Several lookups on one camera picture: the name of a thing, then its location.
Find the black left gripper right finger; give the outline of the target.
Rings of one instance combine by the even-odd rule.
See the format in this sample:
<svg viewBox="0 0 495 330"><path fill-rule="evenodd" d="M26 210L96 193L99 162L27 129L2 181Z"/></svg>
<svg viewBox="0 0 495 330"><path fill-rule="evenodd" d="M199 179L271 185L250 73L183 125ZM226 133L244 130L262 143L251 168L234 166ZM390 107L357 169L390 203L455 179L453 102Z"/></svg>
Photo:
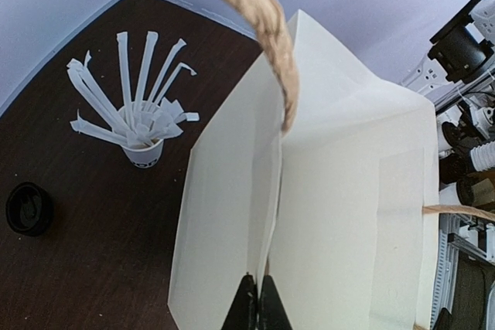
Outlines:
<svg viewBox="0 0 495 330"><path fill-rule="evenodd" d="M277 287L270 275L263 277L259 300L259 328L261 330L292 330Z"/></svg>

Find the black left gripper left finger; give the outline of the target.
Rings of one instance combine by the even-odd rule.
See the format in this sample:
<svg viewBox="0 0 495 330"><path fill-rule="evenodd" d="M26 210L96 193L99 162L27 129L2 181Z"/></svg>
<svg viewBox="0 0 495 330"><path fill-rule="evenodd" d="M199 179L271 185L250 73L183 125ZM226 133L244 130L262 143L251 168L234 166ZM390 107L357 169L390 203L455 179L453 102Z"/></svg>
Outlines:
<svg viewBox="0 0 495 330"><path fill-rule="evenodd" d="M241 278L221 330L255 330L257 323L257 287L254 278Z"/></svg>

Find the brown paper takeout bag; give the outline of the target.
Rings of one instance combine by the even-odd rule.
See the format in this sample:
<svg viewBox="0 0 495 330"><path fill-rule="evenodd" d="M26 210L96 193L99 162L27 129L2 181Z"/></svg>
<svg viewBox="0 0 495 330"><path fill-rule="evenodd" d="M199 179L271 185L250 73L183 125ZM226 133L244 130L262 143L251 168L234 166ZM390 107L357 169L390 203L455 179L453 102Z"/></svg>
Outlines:
<svg viewBox="0 0 495 330"><path fill-rule="evenodd" d="M262 54L193 146L168 306L221 329L241 278L273 277L292 329L428 329L439 217L431 101L382 80L278 0L224 0Z"/></svg>

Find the white cup holding straws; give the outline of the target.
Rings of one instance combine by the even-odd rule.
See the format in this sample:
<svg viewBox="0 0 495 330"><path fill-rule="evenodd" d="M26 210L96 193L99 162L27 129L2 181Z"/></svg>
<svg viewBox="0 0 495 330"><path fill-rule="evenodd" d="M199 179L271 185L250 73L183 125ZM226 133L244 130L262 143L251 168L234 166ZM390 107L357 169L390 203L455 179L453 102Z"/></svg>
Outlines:
<svg viewBox="0 0 495 330"><path fill-rule="evenodd" d="M151 137L151 132L154 126L154 121L152 119L153 114L160 110L158 104L152 104L150 111L144 111L146 101L142 101L141 110L135 115L135 125L144 125L147 129L144 132L141 129L141 133L148 135L148 145L147 142L139 143L134 147L121 146L121 150L125 153L128 160L137 168L146 169L154 166L162 155L163 149L163 139L158 139L157 137Z"/></svg>

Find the stack of black cup lids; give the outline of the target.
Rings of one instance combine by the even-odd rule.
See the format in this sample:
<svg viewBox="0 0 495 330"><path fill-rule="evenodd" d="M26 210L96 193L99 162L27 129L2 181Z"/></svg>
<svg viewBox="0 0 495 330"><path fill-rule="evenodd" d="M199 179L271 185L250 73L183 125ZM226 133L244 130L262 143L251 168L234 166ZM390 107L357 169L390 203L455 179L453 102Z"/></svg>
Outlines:
<svg viewBox="0 0 495 330"><path fill-rule="evenodd" d="M33 182L18 184L5 203L9 227L23 236L44 234L54 220L54 206L49 193Z"/></svg>

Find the aluminium front rail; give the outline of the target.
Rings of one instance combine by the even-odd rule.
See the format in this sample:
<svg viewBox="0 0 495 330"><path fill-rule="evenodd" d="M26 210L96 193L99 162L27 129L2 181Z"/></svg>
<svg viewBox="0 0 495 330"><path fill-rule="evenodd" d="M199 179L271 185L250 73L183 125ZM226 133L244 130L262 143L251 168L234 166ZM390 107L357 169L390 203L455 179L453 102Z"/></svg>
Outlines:
<svg viewBox="0 0 495 330"><path fill-rule="evenodd" d="M493 223L464 215L439 217L430 328L494 328Z"/></svg>

